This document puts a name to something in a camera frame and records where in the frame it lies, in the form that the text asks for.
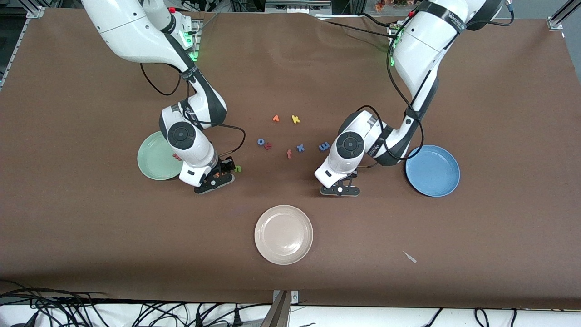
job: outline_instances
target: brown paper surface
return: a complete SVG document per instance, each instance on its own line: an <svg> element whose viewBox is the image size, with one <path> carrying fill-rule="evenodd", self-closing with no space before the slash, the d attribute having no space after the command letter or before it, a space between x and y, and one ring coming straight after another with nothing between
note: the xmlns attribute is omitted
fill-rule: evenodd
<svg viewBox="0 0 581 327"><path fill-rule="evenodd" d="M368 104L401 123L381 36L302 14L225 13L202 40L198 64L227 102L225 122L248 135L236 181L198 196L148 179L136 160L185 84L157 94L83 10L31 21L0 93L3 278L118 298L264 302L293 289L309 304L581 307L581 87L544 21L467 31L444 58L424 119L426 143L460 164L443 198L417 193L402 164L362 170L357 198L318 193L318 145L349 113ZM169 67L146 70L164 91L177 81ZM218 152L241 136L205 133ZM259 216L279 204L314 229L290 266L254 245Z"/></svg>

